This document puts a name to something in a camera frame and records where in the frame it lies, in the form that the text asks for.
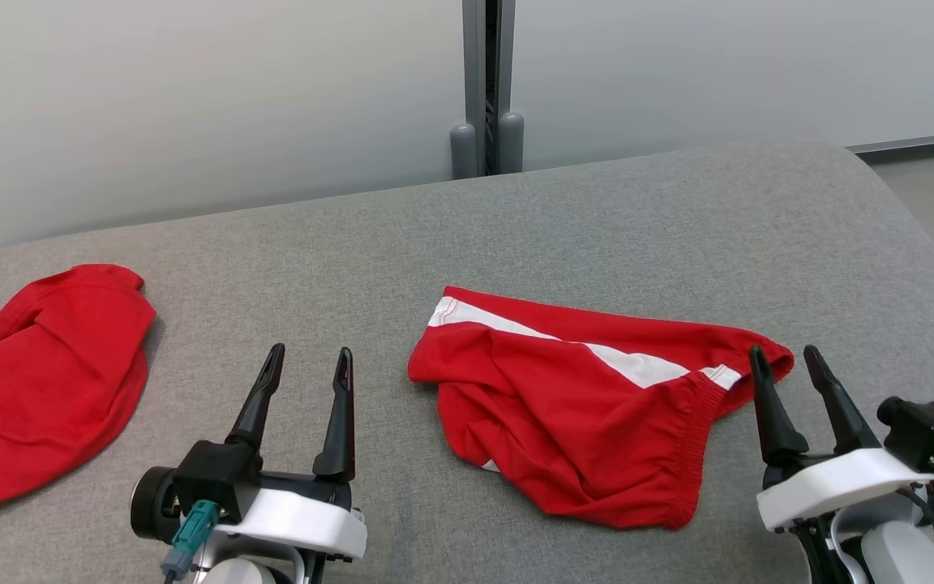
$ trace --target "white fabric patch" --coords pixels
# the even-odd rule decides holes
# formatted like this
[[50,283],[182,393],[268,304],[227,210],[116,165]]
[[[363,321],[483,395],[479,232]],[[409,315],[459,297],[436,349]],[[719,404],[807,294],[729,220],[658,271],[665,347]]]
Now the white fabric patch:
[[[443,296],[439,300],[438,306],[435,307],[434,313],[431,314],[430,320],[427,321],[427,326],[442,326],[457,322],[474,322],[488,326],[489,329],[501,330],[504,333],[561,341],[558,337],[540,333],[538,330],[527,328],[520,322],[503,318],[489,311],[483,311],[479,307],[463,303],[452,296]],[[601,359],[608,367],[618,371],[626,380],[629,380],[638,388],[646,389],[651,385],[661,384],[664,381],[677,380],[690,372],[687,368],[677,365],[677,363],[665,361],[665,359],[655,355],[626,354],[626,352],[619,351],[614,347],[593,343],[576,343],[575,341],[563,341],[563,343],[585,345],[597,359]],[[719,385],[720,388],[727,389],[727,391],[733,388],[738,380],[741,380],[741,374],[726,365],[705,367],[700,372],[704,373],[709,380]]]

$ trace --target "gray fabric surface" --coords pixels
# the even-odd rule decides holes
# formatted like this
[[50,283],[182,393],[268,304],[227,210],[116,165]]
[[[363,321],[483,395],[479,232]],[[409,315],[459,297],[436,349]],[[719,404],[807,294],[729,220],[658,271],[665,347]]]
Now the gray fabric surface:
[[[731,144],[41,241],[0,251],[0,306],[84,262],[146,278],[160,313],[148,385],[100,456],[0,507],[0,582],[159,582],[166,548],[130,532],[132,485],[225,435],[274,341],[288,347],[263,444],[274,470],[311,468],[337,349],[355,352],[353,495],[370,541],[329,584],[805,581],[796,540],[760,527],[750,406],[713,429],[700,506],[679,532],[544,517],[459,461],[433,389],[405,378],[447,284],[741,326],[796,352],[816,343],[870,418],[889,395],[934,399],[934,246],[871,170],[823,144]],[[828,450],[804,366],[782,396]]]

